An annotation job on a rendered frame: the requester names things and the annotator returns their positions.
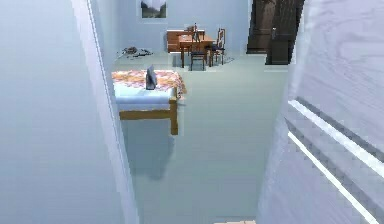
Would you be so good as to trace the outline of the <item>dark brown room door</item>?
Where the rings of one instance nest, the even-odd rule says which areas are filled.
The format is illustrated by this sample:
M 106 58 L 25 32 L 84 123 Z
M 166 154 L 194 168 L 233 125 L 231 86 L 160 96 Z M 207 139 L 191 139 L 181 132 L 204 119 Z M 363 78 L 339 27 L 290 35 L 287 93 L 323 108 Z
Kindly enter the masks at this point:
M 266 65 L 291 63 L 305 0 L 252 0 L 247 54 L 266 54 Z M 271 40 L 272 28 L 276 38 Z

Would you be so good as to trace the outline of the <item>grey standing calendar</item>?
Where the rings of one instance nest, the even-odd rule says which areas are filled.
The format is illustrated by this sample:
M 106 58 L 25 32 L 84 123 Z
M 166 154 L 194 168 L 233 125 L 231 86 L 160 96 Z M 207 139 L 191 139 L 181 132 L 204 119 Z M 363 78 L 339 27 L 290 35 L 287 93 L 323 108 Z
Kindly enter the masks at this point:
M 146 74 L 146 89 L 147 90 L 154 90 L 157 85 L 157 77 L 156 73 L 154 72 L 154 66 L 151 65 L 147 69 L 147 74 Z

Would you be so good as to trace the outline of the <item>wooden bed with floral blanket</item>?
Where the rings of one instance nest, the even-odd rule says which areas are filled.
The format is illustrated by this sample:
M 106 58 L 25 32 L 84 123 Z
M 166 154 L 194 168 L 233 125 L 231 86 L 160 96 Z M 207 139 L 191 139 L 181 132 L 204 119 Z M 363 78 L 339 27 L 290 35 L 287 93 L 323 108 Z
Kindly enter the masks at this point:
M 155 70 L 157 85 L 146 89 L 146 70 L 114 71 L 112 80 L 121 120 L 169 119 L 170 134 L 177 135 L 178 101 L 187 93 L 174 70 Z

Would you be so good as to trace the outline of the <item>dark seat wooden chair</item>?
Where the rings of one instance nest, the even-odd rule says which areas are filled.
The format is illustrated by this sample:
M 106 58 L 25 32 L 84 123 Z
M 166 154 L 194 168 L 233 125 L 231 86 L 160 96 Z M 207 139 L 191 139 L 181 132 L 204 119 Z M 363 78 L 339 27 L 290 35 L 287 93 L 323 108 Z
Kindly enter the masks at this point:
M 215 43 L 213 43 L 210 48 L 210 65 L 213 65 L 213 62 L 218 61 L 218 56 L 221 56 L 221 64 L 224 64 L 224 54 L 225 54 L 225 29 L 218 29 L 218 37 Z
M 205 50 L 205 35 L 201 34 L 199 31 L 194 31 L 191 39 L 190 46 L 190 70 L 193 70 L 193 62 L 197 60 L 202 61 L 202 68 L 205 68 L 206 61 L 206 50 Z

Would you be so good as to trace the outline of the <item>dark clutter pile on floor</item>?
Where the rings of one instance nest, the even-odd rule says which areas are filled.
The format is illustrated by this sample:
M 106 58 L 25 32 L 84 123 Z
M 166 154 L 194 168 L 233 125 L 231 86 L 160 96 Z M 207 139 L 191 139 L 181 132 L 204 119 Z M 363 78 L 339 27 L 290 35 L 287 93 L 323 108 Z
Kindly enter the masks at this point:
M 147 55 L 152 55 L 152 52 L 143 48 L 138 49 L 136 47 L 127 47 L 122 50 L 122 54 L 120 55 L 120 57 L 133 59 L 133 58 L 137 58 L 140 56 L 147 56 Z

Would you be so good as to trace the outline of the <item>wooden table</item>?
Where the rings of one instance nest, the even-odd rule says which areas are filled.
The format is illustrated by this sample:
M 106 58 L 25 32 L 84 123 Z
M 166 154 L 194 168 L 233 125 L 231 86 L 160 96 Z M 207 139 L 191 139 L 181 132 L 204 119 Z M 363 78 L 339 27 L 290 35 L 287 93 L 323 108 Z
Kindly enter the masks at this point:
M 205 67 L 208 61 L 208 52 L 211 49 L 214 40 L 211 37 L 202 34 L 184 34 L 178 37 L 179 49 L 181 53 L 181 67 L 185 67 L 185 56 L 190 57 L 190 66 L 195 61 L 200 60 Z

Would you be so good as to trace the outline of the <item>white room door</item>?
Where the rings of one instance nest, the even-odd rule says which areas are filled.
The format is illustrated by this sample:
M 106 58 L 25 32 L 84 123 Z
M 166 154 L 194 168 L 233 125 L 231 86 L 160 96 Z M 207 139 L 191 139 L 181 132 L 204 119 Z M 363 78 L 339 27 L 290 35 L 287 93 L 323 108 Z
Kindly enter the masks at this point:
M 384 224 L 384 0 L 305 0 L 258 224 Z

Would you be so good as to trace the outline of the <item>framed landscape picture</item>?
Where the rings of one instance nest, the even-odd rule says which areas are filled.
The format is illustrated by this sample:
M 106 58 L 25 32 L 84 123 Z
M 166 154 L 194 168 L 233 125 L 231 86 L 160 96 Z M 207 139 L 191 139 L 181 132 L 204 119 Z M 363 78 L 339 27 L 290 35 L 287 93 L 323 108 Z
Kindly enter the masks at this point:
M 140 6 L 143 18 L 165 18 L 166 0 L 141 0 Z

